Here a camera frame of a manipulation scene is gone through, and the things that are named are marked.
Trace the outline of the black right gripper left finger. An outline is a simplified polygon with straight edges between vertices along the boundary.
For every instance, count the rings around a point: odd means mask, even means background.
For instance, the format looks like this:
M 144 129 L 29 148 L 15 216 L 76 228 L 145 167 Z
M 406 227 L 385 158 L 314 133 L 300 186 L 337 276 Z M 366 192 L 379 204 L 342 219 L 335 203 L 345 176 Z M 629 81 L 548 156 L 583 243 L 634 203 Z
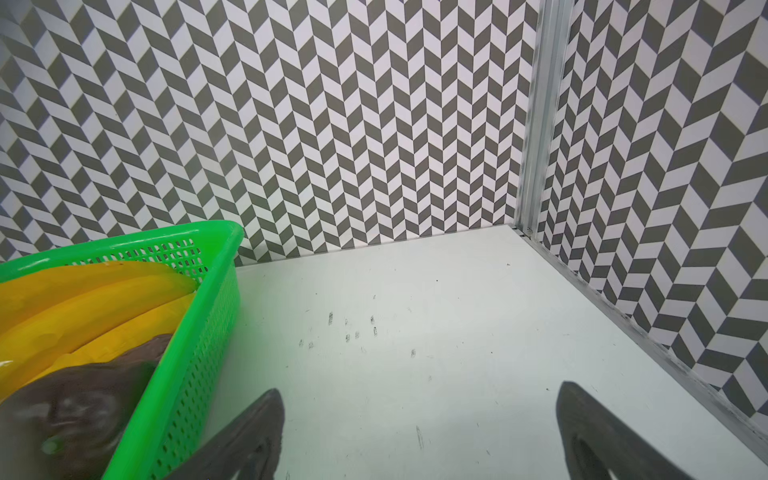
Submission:
M 282 396 L 277 389 L 270 389 L 167 479 L 273 479 L 280 460 L 284 423 Z

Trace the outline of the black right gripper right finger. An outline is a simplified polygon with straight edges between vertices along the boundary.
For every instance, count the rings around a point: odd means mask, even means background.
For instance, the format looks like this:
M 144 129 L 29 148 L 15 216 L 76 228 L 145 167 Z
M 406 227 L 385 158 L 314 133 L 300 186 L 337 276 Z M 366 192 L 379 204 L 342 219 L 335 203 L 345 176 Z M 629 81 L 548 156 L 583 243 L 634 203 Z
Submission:
M 561 384 L 556 418 L 572 479 L 688 479 L 575 382 Z

